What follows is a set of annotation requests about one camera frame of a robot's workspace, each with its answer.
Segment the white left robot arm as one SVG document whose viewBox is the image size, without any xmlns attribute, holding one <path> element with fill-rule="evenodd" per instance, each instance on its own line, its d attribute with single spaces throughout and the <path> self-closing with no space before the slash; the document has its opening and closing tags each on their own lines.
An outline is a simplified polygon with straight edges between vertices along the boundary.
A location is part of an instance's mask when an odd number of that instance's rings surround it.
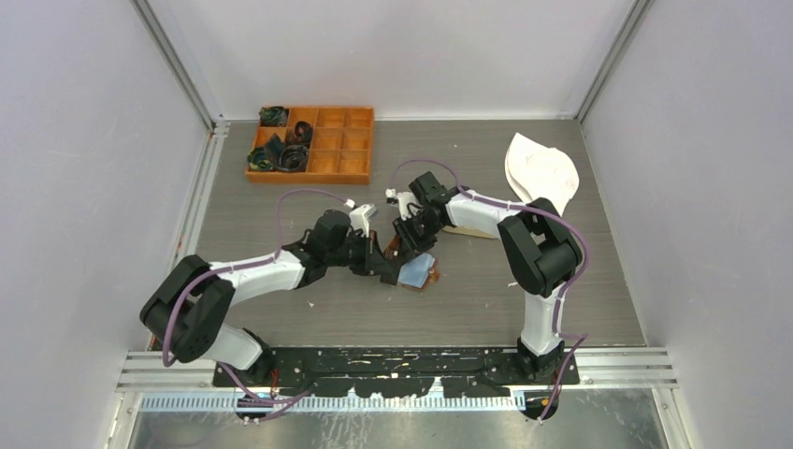
<svg viewBox="0 0 793 449">
<path fill-rule="evenodd" d="M 370 226 L 373 211 L 370 205 L 327 210 L 301 239 L 264 256 L 209 263 L 188 255 L 145 303 L 139 320 L 162 343 L 167 364 L 206 358 L 251 386 L 262 385 L 273 371 L 271 350 L 250 330 L 227 324 L 228 311 L 254 297 L 307 287 L 329 268 L 395 283 L 399 269 Z"/>
</svg>

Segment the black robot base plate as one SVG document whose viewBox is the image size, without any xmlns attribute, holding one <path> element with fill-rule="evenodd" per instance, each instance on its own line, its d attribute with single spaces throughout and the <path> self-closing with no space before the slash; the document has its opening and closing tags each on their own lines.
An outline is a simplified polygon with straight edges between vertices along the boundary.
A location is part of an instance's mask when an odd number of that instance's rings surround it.
<svg viewBox="0 0 793 449">
<path fill-rule="evenodd" d="M 577 384 L 575 360 L 564 366 L 565 359 L 557 354 L 537 369 L 514 347 L 275 347 L 250 369 L 217 367 L 212 383 L 276 387 L 284 396 L 420 398 L 439 382 L 445 398 L 492 398 L 521 385 Z"/>
</svg>

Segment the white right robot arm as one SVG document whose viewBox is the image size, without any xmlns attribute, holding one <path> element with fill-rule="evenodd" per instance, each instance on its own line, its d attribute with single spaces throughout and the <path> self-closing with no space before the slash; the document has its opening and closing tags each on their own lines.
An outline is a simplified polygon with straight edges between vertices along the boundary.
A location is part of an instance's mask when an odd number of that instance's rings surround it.
<svg viewBox="0 0 793 449">
<path fill-rule="evenodd" d="M 393 221 L 395 252 L 404 261 L 429 252 L 445 227 L 472 229 L 501 242 L 525 293 L 524 325 L 516 343 L 520 374 L 531 384 L 552 376 L 565 347 L 558 329 L 563 290 L 584 262 L 582 247 L 553 203 L 546 198 L 512 203 L 447 188 L 430 171 L 406 192 L 387 190 L 386 200 L 399 210 Z"/>
</svg>

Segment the orange leather card holder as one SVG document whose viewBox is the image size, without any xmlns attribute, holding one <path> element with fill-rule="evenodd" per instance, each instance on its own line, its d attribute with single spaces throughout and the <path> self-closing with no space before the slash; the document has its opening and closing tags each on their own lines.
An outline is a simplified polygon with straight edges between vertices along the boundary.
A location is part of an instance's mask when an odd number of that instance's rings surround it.
<svg viewBox="0 0 793 449">
<path fill-rule="evenodd" d="M 383 255 L 393 269 L 393 274 L 386 276 L 388 283 L 424 291 L 440 277 L 438 260 L 430 253 L 415 254 L 403 250 L 399 236 L 391 239 Z"/>
</svg>

